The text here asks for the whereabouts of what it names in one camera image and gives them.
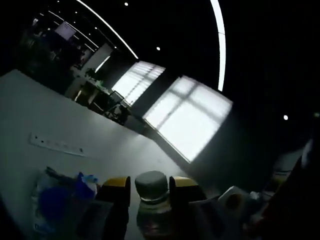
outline wall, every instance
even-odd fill
[[[291,171],[294,169],[298,159],[302,156],[304,147],[295,151],[286,152],[281,154],[274,164],[274,169],[281,171]]]
[[[136,61],[119,50],[114,50],[98,73],[103,76],[103,86],[111,89],[116,82],[133,66]]]
[[[84,64],[83,68],[81,69],[81,72],[85,73],[87,69],[96,69],[106,59],[106,57],[110,56],[112,51],[113,49],[105,43]]]
[[[167,69],[135,102],[133,112],[142,117],[177,76]],[[151,127],[146,127],[144,135],[153,139],[212,197],[233,185],[259,191],[268,181],[279,155],[277,137],[281,132],[278,131],[279,121],[274,118],[277,93],[270,92],[273,84],[264,85],[268,94],[261,97],[250,92],[254,104],[251,101],[234,103],[220,129],[192,163],[186,162]]]
[[[134,114],[143,117],[178,77],[178,73],[166,69],[132,105]]]

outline power strip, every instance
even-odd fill
[[[29,143],[38,147],[51,149],[66,154],[82,157],[85,156],[85,150],[82,147],[71,146],[63,141],[52,140],[48,137],[44,137],[33,132],[30,134]]]

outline black object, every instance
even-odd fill
[[[202,209],[202,212],[205,213],[205,217],[209,222],[213,235],[218,239],[221,238],[226,229],[214,206],[210,204],[210,202],[206,202],[202,204],[200,208]]]
[[[76,102],[84,107],[88,107],[90,105],[89,99],[92,97],[96,90],[96,86],[91,84],[90,82],[86,82],[81,88],[80,88],[80,95],[76,99],[78,92],[73,96],[73,99],[76,99]]]
[[[1,220],[1,234],[3,236],[10,236],[15,240],[23,240],[25,236],[14,223],[12,217],[8,214],[6,207],[0,198],[0,220]]]
[[[178,239],[198,239],[199,232],[195,227],[196,220],[189,203],[206,200],[206,195],[199,185],[184,184],[179,186],[172,176],[169,178],[169,194]]]
[[[129,111],[129,109],[125,106],[123,106],[122,104],[117,104],[115,105],[113,108],[109,109],[105,116],[120,124],[120,125],[125,125],[127,119],[128,119],[128,116],[131,114],[131,112]]]
[[[108,180],[95,196],[96,200],[113,203],[113,207],[105,221],[102,240],[125,239],[129,222],[128,209],[131,196],[131,178],[127,177],[123,181],[123,186],[119,186],[112,184],[112,181]]]
[[[315,171],[313,174],[316,174],[318,170],[315,165],[316,162],[319,162],[320,159],[320,114],[316,112],[313,115],[313,131],[312,136],[309,142],[306,144],[302,159],[301,166],[308,172]]]
[[[108,108],[106,109],[106,112],[112,112],[114,111],[115,107],[119,105],[124,100],[124,97],[118,93],[117,91],[113,91],[109,95],[108,99]]]
[[[92,104],[96,104],[102,111],[106,111],[110,105],[112,105],[110,97],[108,94],[104,93],[103,91],[100,91],[95,98],[93,99]]]

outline ceiling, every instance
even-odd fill
[[[210,0],[82,1],[123,38],[139,60],[218,89],[219,39]],[[313,8],[299,3],[275,7],[232,0],[219,0],[219,4],[226,39],[223,94],[240,106],[249,121],[260,118],[267,124],[277,119],[283,129],[283,116],[288,115],[293,130],[307,123],[318,107],[311,43],[320,28]],[[76,0],[50,0],[42,13],[50,14],[47,10],[73,24],[99,47],[108,43],[135,59],[115,33]],[[62,22],[50,15],[52,21]],[[80,42],[95,47],[76,35]]]
[[[171,68],[218,88],[219,39],[210,0],[117,0],[103,4],[99,0],[82,1],[123,38],[139,60]],[[50,0],[41,11],[51,19],[48,24],[57,27],[54,21],[60,24],[62,20],[48,10],[75,26],[99,47],[107,42],[129,58],[134,57],[98,17],[76,0]],[[76,36],[80,42],[97,49],[81,34]]]

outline dark ceiling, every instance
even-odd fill
[[[83,2],[111,25],[139,60],[172,68],[200,82],[208,82],[214,89],[218,88],[219,40],[210,0]],[[51,0],[47,9],[74,25],[99,47],[107,42],[133,58],[119,38],[76,0]],[[57,26],[53,21],[62,23],[47,9],[41,12],[45,16],[37,17],[50,18],[52,28]],[[77,33],[76,36],[79,42],[97,49],[81,34]]]
[[[218,32],[210,0],[125,0],[128,6],[119,0],[84,1],[119,33],[140,60],[218,88]],[[13,49],[19,33],[30,25],[31,16],[42,8],[40,12],[44,14],[48,9],[56,14],[60,11],[62,18],[76,22],[74,26],[84,34],[90,33],[98,46],[106,41],[134,58],[114,33],[76,0],[50,0],[48,4],[44,0],[22,1],[19,8],[14,1],[7,4],[10,21],[9,13],[0,14],[2,21],[8,23],[2,30],[6,33],[2,41],[4,52]],[[281,142],[301,140],[297,136],[309,134],[306,129],[311,126],[312,113],[320,110],[317,8],[301,1],[262,4],[219,0],[219,4],[226,39],[222,93],[233,100],[233,108],[247,124],[266,126],[261,135],[278,132]],[[29,22],[22,22],[23,16]],[[95,26],[108,39],[94,31]],[[80,42],[91,44],[76,35]],[[284,115],[289,116],[288,121],[283,120]]]

